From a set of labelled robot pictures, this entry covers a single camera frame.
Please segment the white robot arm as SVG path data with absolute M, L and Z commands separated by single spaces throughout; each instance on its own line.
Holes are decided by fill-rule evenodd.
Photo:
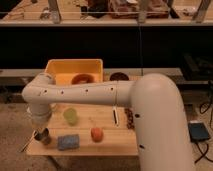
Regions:
M 37 130 L 51 117 L 52 103 L 130 108 L 141 171 L 196 171 L 183 100 L 176 84 L 165 75 L 58 86 L 51 75 L 41 73 L 24 87 L 22 97 Z

